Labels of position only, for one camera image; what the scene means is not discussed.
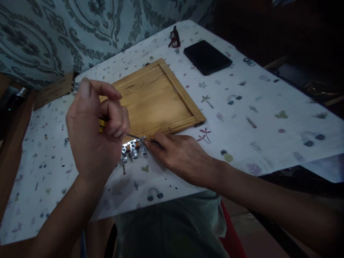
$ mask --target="hand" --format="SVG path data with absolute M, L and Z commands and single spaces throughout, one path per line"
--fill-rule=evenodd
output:
M 221 161 L 206 154 L 193 137 L 157 132 L 154 140 L 164 149 L 145 141 L 147 149 L 173 173 L 200 187 L 210 188 L 216 183 Z
M 100 103 L 99 95 L 108 99 Z M 122 139 L 130 132 L 128 110 L 121 106 L 119 91 L 106 82 L 83 78 L 66 115 L 68 138 L 76 168 L 90 183 L 108 180 L 118 164 Z M 108 119 L 105 133 L 98 118 Z

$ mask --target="cardboard box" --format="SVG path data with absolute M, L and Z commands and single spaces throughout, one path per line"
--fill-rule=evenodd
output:
M 66 74 L 63 78 L 45 87 L 38 93 L 33 110 L 37 110 L 63 95 L 72 91 L 74 72 Z

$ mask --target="table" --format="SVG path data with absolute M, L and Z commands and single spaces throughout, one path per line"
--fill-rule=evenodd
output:
M 173 26 L 76 77 L 109 83 L 163 58 L 207 118 L 182 132 L 214 158 L 261 176 L 344 153 L 344 122 L 253 60 L 194 22 L 176 24 L 181 47 L 168 48 Z M 231 67 L 203 76 L 182 53 L 202 39 L 228 56 Z M 5 212 L 2 244 L 33 237 L 77 176 L 65 115 L 73 101 L 63 96 L 32 113 L 23 155 Z M 117 166 L 91 218 L 97 220 L 204 189 L 192 186 L 150 154 Z

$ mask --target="black tablet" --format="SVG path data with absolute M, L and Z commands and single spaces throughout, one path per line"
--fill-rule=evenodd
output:
M 203 75 L 229 67 L 233 62 L 205 40 L 184 49 L 184 54 Z

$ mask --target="wall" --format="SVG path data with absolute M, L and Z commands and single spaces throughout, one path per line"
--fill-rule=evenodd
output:
M 174 24 L 205 26 L 216 0 L 1 0 L 0 72 L 41 89 Z

